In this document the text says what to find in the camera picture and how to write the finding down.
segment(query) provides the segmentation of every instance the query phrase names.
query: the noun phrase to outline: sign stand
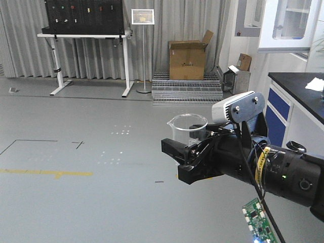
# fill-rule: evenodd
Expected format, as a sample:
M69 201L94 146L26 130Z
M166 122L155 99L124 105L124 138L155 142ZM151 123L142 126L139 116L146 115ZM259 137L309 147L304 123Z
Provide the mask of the sign stand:
M139 88L136 91L138 93L147 94L151 93L152 89L146 86L145 76L145 31L144 25L154 25L154 9L132 9L132 24L142 25L143 32L143 76L144 76L144 87Z

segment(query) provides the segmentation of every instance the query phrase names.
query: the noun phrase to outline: glass window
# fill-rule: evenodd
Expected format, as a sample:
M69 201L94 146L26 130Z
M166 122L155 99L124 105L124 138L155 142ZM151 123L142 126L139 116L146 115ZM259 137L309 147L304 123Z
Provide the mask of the glass window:
M305 35L311 0L279 0L272 37L302 39Z

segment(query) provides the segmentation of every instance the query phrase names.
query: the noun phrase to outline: gray curtain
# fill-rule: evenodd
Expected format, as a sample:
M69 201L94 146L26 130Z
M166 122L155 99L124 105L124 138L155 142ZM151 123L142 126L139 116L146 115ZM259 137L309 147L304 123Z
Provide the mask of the gray curtain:
M131 9L154 9L155 25L145 31L146 77L168 72L168 41L203 38L207 29L214 37L207 47L206 71L217 62L223 39L229 0L124 0L125 28L133 29L129 43L130 79L143 78L142 26L130 26ZM5 76L51 76L54 61L45 38L37 38L48 26L44 0L0 1L0 51ZM123 47L113 40L59 39L63 76L125 79Z

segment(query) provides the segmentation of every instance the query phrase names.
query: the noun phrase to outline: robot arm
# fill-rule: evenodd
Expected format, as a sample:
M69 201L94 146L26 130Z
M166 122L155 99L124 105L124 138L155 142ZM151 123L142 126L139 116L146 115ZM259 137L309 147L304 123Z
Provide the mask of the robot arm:
M254 185L252 173L266 191L310 207L324 222L324 157L295 142L287 144L289 149L271 145L264 105L263 95L253 91L218 102L205 140L186 146L163 139L162 152L179 163L179 179L187 184L226 174Z

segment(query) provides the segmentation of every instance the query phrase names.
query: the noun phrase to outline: table leg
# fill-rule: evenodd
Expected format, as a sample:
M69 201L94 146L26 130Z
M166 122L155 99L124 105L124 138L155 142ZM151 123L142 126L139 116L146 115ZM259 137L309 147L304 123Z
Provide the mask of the table leg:
M122 97L127 97L129 91L131 90L134 81L130 81L129 70L128 70L128 44L127 37L123 38L123 48L124 48L124 64L125 64L125 76L126 76L126 89L122 94Z
M54 38L51 38L51 46L54 54L56 69L59 70L59 68L61 68L61 63L60 63L59 53L57 52L57 45ZM59 84L59 87L56 90L54 90L52 93L50 93L50 95L56 95L63 88L65 88L71 81L68 80L67 82L64 82L62 71L59 71L57 73L57 82Z

